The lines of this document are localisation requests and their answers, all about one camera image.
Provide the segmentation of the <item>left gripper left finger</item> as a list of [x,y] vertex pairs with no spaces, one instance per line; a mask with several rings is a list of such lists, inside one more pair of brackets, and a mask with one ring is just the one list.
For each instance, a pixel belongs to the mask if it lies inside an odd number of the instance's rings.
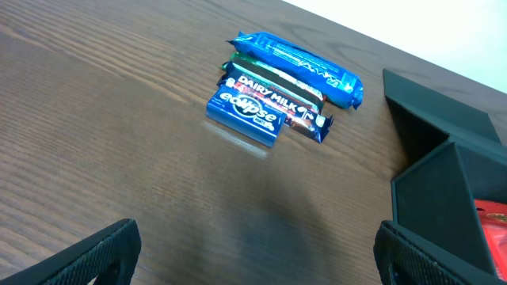
[[30,268],[3,285],[129,285],[142,242],[134,219],[124,218]]

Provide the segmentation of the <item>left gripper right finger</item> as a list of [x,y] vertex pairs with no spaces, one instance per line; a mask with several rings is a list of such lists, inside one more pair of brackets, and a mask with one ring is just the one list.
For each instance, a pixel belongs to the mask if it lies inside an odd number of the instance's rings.
[[506,285],[389,220],[380,224],[373,253],[383,285]]

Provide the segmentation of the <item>red candy bag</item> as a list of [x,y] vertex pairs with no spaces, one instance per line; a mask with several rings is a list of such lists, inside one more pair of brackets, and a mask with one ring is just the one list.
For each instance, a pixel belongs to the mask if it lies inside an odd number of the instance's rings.
[[506,281],[506,204],[476,199],[475,207],[497,276]]

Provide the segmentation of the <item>dark green box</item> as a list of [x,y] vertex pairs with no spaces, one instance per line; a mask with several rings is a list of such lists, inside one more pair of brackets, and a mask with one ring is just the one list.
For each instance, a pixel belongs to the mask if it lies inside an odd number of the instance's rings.
[[506,147],[489,116],[390,70],[383,84],[409,160],[391,182],[395,223],[495,277],[475,206],[506,201]]

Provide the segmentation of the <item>blue wafer snack bar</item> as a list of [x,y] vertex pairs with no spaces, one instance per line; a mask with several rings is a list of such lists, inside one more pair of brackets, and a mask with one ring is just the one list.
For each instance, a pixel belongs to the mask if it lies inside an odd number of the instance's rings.
[[318,89],[340,108],[357,109],[362,104],[364,88],[358,75],[292,42],[268,32],[240,32],[230,44]]

